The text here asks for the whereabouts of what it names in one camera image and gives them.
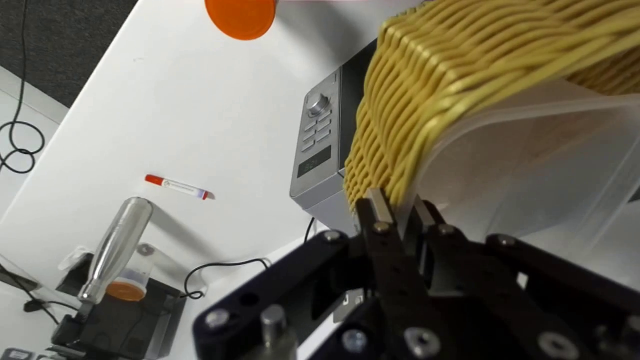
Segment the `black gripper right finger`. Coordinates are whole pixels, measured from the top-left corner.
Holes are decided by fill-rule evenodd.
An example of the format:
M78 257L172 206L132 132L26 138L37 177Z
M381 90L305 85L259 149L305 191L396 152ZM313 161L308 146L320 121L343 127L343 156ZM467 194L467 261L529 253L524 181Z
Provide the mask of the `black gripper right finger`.
M414 203L407 231L448 349L462 360L595 360L580 332L544 311L516 282L518 268L497 257L513 239L471 242L425 200Z

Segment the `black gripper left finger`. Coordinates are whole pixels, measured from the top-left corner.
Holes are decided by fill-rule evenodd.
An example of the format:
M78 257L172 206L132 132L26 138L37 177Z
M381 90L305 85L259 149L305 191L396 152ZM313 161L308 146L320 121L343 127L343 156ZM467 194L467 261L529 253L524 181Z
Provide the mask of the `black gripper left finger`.
M383 193L369 191L355 203L355 212L376 278L388 354L396 360L458 360L442 314L404 254Z

